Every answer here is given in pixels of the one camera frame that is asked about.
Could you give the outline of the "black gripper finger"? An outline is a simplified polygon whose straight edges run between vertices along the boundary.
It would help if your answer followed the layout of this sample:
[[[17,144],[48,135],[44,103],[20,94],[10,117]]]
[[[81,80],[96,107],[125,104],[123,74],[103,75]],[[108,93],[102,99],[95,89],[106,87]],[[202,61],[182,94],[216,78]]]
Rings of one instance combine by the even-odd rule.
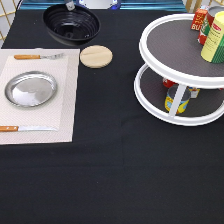
[[[69,11],[72,11],[75,9],[75,4],[73,0],[65,0],[65,5]]]

